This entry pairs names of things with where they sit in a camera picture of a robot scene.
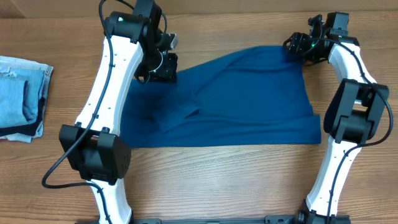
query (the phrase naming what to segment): dark blue cloth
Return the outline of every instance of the dark blue cloth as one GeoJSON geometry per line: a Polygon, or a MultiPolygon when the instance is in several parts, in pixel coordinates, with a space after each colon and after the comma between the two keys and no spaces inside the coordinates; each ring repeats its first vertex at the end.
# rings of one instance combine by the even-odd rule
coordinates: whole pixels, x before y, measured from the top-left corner
{"type": "Polygon", "coordinates": [[[319,144],[302,65],[266,46],[181,71],[176,85],[133,80],[121,138],[130,147],[319,144]]]}

